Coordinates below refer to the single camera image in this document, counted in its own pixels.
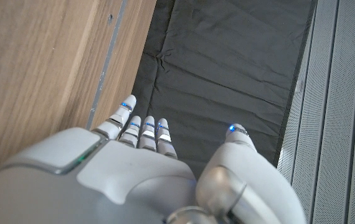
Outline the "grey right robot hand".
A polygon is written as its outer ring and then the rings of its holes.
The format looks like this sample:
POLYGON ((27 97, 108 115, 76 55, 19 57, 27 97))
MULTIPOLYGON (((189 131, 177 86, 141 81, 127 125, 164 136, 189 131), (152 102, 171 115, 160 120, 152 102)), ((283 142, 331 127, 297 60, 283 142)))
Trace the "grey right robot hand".
POLYGON ((0 223, 304 223, 292 186, 240 124, 199 177, 168 122, 133 116, 136 97, 93 130, 69 128, 0 168, 0 223))

